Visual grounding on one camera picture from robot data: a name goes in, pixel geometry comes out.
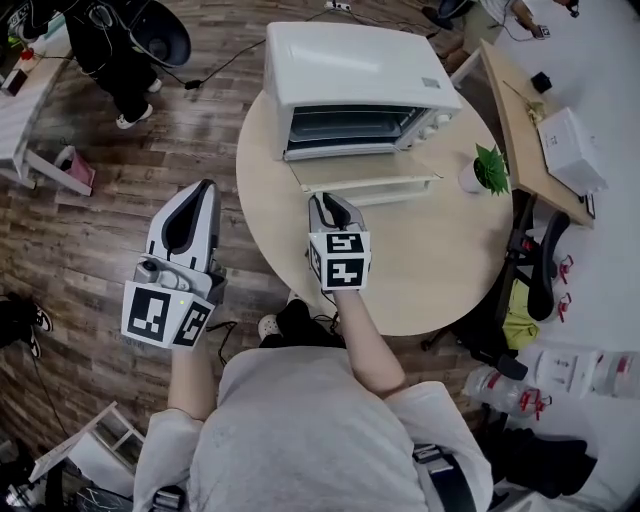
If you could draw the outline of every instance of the table leg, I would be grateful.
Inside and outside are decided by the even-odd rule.
[[[480,61],[480,48],[471,54],[471,56],[464,61],[464,64],[458,68],[458,70],[451,75],[451,82],[456,89],[460,88],[460,82],[470,74],[478,65]]]
[[[85,185],[74,177],[69,176],[66,172],[58,169],[55,165],[36,155],[33,151],[27,149],[24,154],[24,159],[36,171],[41,172],[45,176],[49,176],[49,178],[56,180],[58,183],[74,190],[78,194],[82,194],[84,196],[91,195],[91,187]]]
[[[30,180],[29,178],[21,178],[16,171],[12,171],[9,169],[0,169],[0,176],[4,176],[5,178],[15,183],[19,183],[20,185],[24,185],[27,188],[31,188],[31,189],[36,188],[35,181]]]

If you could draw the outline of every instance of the green plant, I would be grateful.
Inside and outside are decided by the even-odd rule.
[[[505,172],[504,159],[498,151],[498,147],[494,147],[491,151],[476,144],[478,158],[473,163],[473,169],[476,178],[480,184],[491,190],[491,195],[500,195],[502,192],[509,191],[508,175]]]

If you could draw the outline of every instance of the white shoe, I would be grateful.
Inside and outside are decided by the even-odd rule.
[[[270,334],[282,335],[280,327],[278,327],[278,322],[276,322],[276,315],[264,316],[258,322],[258,335],[260,336],[260,341],[264,341],[264,339]]]
[[[116,119],[116,124],[118,125],[118,128],[120,128],[121,130],[128,130],[129,128],[131,128],[134,124],[136,124],[138,121],[143,121],[145,119],[147,119],[151,114],[153,114],[153,107],[151,106],[151,104],[149,104],[147,106],[147,110],[145,110],[144,114],[142,114],[140,116],[140,119],[133,121],[132,123],[130,123],[129,121],[127,121],[124,118],[123,114],[120,114],[118,116],[118,119]]]
[[[36,333],[33,332],[33,327],[31,327],[31,339],[27,345],[29,345],[29,350],[31,350],[33,357],[40,359],[42,350],[40,350],[40,343],[38,342],[38,338],[36,338]]]
[[[42,309],[35,302],[33,305],[36,307],[36,325],[40,327],[43,331],[50,332],[53,330],[53,323],[51,322],[51,317],[47,314],[47,312]]]
[[[155,81],[147,87],[147,91],[149,92],[158,92],[160,89],[162,89],[162,80],[159,78],[156,78]]]

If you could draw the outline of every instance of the yellow cloth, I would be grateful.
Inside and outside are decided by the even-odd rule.
[[[540,328],[535,324],[527,311],[527,299],[529,287],[517,279],[511,288],[509,299],[509,312],[502,326],[502,331],[507,338],[507,345],[513,350],[522,350],[532,343],[540,333]]]

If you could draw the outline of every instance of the round wooden table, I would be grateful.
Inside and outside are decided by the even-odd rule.
[[[468,313],[493,285],[513,223],[511,196],[473,195],[458,174],[475,155],[476,143],[495,140],[480,116],[461,98],[462,111],[411,156],[444,179],[429,196],[360,208],[371,233],[372,264],[361,291],[382,334],[422,334]],[[240,132],[236,159],[238,193],[260,251],[278,276],[308,304],[332,315],[333,305],[305,257],[308,196],[291,167],[271,157],[267,114],[261,92]]]

